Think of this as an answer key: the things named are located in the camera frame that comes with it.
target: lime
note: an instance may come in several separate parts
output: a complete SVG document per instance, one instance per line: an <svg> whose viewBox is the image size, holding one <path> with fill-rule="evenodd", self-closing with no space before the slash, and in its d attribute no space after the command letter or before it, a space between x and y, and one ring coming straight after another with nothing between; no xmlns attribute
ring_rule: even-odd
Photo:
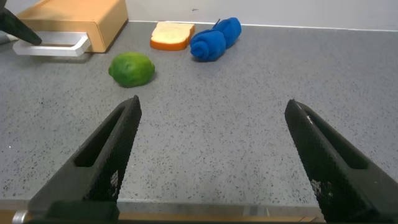
<svg viewBox="0 0 398 224"><path fill-rule="evenodd" d="M148 83L155 72L155 65L141 53L128 52L116 56L108 73L121 86L134 87Z"/></svg>

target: white wall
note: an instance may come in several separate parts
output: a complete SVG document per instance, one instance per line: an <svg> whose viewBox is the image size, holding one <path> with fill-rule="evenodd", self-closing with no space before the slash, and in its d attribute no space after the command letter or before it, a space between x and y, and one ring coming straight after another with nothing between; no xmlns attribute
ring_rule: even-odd
<svg viewBox="0 0 398 224"><path fill-rule="evenodd" d="M37 1L8 0L6 7L17 13ZM216 22L237 17L243 24L398 30L398 0L126 0L126 4L131 21Z"/></svg>

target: gray speckled countertop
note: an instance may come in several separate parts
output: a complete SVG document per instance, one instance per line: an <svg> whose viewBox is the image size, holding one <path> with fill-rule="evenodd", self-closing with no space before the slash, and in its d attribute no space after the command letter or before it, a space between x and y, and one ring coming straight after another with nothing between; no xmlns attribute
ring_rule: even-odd
<svg viewBox="0 0 398 224"><path fill-rule="evenodd" d="M154 26L129 23L107 54L76 59L0 46L1 198L31 198L134 95L143 115L121 200L317 206L284 119L291 98L398 180L398 33L243 27L199 63L151 49ZM151 83L121 88L107 74L126 51L152 59Z"/></svg>

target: black object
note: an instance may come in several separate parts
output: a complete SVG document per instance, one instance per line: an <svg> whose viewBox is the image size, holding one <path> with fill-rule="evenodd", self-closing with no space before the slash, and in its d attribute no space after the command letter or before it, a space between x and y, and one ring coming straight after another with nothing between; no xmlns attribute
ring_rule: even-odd
<svg viewBox="0 0 398 224"><path fill-rule="evenodd" d="M30 211L47 212L28 223L229 223L118 220L115 202L140 117L137 96L121 103L30 201ZM392 178L309 107L290 100L285 118L327 222L398 223Z"/></svg>
<svg viewBox="0 0 398 224"><path fill-rule="evenodd" d="M141 118L137 96L122 102L30 200L46 211L57 201L116 203Z"/></svg>
<svg viewBox="0 0 398 224"><path fill-rule="evenodd" d="M327 222L394 222L398 184L309 107L285 118Z"/></svg>
<svg viewBox="0 0 398 224"><path fill-rule="evenodd" d="M42 39L21 22L12 12L8 11L8 9L4 7L5 4L6 0L0 0L0 30L31 44L41 44Z"/></svg>

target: white plastic handle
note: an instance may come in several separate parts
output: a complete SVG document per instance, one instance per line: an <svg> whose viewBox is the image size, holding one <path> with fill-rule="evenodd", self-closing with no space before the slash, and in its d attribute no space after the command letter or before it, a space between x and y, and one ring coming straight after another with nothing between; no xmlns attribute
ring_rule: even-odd
<svg viewBox="0 0 398 224"><path fill-rule="evenodd" d="M18 40L12 48L18 55L39 56L72 56L82 55L91 45L85 32L35 32L41 39L42 44L74 45L71 47L35 46L23 40Z"/></svg>

